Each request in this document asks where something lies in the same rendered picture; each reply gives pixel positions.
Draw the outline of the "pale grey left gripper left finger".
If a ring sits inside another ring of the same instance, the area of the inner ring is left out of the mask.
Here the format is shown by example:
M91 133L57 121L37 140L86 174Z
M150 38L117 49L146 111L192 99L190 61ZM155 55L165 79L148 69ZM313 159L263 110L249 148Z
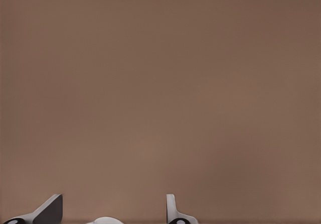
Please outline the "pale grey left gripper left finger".
M63 217L63 195L54 194L35 211L13 217L3 224L61 224Z

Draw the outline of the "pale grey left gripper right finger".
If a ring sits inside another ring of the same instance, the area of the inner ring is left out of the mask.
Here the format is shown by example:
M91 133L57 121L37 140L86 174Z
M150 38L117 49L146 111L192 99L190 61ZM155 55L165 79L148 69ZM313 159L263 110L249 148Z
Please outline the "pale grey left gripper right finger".
M199 224L198 220L177 210L174 194L166 195L166 223L167 224Z

